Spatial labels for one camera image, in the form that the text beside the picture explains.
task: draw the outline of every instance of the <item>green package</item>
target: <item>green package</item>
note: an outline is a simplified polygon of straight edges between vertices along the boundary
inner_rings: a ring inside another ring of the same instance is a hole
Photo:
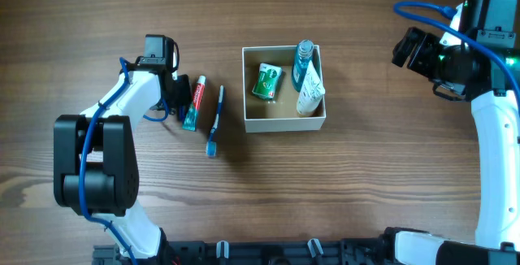
[[[282,75],[282,68],[266,63],[260,64],[258,82],[253,87],[253,95],[261,99],[272,99],[275,97],[276,84]]]

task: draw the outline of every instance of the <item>cardboard box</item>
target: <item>cardboard box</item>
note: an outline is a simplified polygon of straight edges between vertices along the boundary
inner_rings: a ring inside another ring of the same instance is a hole
[[[296,112],[300,95],[291,81],[296,46],[257,46],[242,48],[242,84],[244,121],[247,133],[319,130],[327,114],[325,98],[312,117],[301,118]],[[282,67],[284,73],[277,85],[275,98],[262,100],[251,91],[258,80],[260,63]],[[323,81],[319,46],[314,45],[313,64]]]

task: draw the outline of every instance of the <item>open box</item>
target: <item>open box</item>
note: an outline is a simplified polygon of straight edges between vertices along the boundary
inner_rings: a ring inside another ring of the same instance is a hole
[[[293,87],[296,46],[257,46],[242,48],[242,84],[244,89],[244,121],[247,133],[319,130],[327,117],[325,98],[311,117],[301,118],[296,111],[298,96]],[[260,63],[282,67],[275,98],[263,100],[252,94],[258,80]],[[319,46],[314,45],[313,64],[323,81]]]

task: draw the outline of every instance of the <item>wooden table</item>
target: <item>wooden table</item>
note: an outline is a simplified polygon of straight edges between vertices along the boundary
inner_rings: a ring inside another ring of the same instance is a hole
[[[398,1],[0,0],[0,263],[89,263],[92,245],[112,243],[54,201],[53,123],[101,98],[146,33],[173,37],[180,72],[209,81],[199,132],[168,120],[134,134],[139,199],[169,240],[335,240],[403,226],[473,241],[470,104],[390,63],[409,26],[432,30],[393,14]],[[245,134],[241,48],[304,38],[322,50],[322,130]],[[219,157],[208,159],[221,84]]]

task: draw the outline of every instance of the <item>black clamp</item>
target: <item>black clamp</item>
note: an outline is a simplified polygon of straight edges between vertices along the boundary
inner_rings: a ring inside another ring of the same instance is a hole
[[[229,243],[227,241],[219,241],[217,243],[217,259],[219,260],[219,265],[228,264],[229,260]]]
[[[310,255],[314,260],[314,264],[322,265],[323,264],[323,249],[322,245],[319,243],[319,240],[314,238],[310,239],[307,242],[307,246],[309,247]]]

